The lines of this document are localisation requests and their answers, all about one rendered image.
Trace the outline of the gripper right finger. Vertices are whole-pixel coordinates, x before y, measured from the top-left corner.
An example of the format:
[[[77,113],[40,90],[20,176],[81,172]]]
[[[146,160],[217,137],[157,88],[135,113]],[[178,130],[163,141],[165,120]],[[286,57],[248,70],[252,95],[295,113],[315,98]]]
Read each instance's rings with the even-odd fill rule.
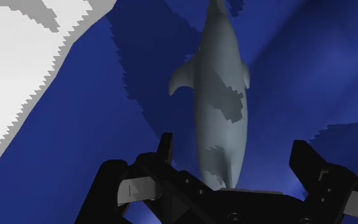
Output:
[[[308,192],[299,224],[358,218],[358,176],[350,169],[327,162],[304,140],[293,141],[289,167]]]

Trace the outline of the grey dolphin figure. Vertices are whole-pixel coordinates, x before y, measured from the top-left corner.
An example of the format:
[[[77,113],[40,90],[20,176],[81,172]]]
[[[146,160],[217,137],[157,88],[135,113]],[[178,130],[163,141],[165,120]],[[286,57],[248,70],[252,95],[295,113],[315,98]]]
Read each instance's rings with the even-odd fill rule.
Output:
[[[198,50],[169,79],[169,95],[193,89],[196,151],[201,180],[209,188],[238,184],[248,134],[247,63],[225,0],[209,0]]]

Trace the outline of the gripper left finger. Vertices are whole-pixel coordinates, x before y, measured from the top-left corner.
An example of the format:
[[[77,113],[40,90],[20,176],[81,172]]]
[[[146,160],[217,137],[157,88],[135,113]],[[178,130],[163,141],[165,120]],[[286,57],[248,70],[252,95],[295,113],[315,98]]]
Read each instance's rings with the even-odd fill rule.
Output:
[[[171,166],[173,135],[133,164],[106,160],[97,171],[74,224],[133,224],[130,203],[141,201],[162,224],[217,224],[214,192],[187,171]]]

